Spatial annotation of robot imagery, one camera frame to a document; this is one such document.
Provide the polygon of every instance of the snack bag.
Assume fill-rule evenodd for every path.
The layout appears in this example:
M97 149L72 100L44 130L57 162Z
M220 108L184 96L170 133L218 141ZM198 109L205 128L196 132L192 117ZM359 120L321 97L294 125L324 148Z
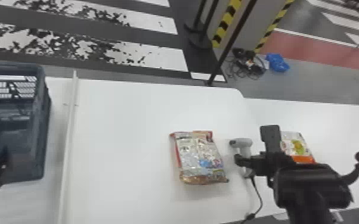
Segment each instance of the snack bag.
M281 149L297 163L316 163L312 152L299 132L281 131Z
M228 182L211 131L174 132L179 178L190 184Z

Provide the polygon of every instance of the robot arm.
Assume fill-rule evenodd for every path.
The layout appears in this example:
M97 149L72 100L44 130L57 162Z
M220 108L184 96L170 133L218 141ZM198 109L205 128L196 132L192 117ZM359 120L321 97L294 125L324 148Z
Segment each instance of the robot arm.
M291 224L333 223L329 209L346 208L352 201L348 185L359 177L359 152L354 171L341 176L327 164L295 163L280 148L279 126L262 126L260 131L266 151L250 158L236 154L236 165L267 177L277 206L287 210Z

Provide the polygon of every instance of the white countertop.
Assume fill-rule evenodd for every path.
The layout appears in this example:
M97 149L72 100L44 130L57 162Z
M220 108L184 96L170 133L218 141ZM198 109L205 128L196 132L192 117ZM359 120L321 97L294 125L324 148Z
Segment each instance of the white countertop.
M69 119L71 82L47 79L52 113L45 177L1 188L0 223L56 223L68 120L74 122L61 204L64 224L242 219L256 210L258 200L234 165L228 141L252 138L258 153L264 150L261 125L301 132L315 158L341 174L352 170L359 151L356 105L244 99L224 88L80 80ZM179 130L213 131L229 183L193 186L179 180L168 136ZM257 184L264 199L258 216L283 212L265 178ZM359 207L359 180L351 191L351 208Z

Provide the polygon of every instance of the red floor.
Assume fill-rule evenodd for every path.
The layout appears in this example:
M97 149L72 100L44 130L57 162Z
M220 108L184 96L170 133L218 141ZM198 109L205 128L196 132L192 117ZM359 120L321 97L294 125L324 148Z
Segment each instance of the red floor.
M359 69L359 48L273 32L262 54L279 53L284 58Z

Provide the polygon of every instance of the hazard stripe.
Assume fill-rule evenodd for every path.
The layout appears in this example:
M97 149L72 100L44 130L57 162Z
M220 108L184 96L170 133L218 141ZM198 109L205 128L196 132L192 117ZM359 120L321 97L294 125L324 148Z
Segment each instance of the hazard stripe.
M231 0L230 4L225 10L224 16L221 19L220 24L218 25L216 34L213 36L212 44L213 47L217 48L220 46L221 41L224 39L227 34L228 28L231 26L231 23L234 20L235 13L241 7L242 0Z
M264 46L264 43L266 43L266 41L268 40L270 34L272 34L273 30L277 27L278 23L287 13L287 10L289 9L289 7L292 5L294 1L295 0L287 0L285 2L284 7L276 15L274 21L271 23L271 25L267 28L266 32L264 33L263 38L259 41L258 46L255 48L255 53L258 53L261 50L261 48Z

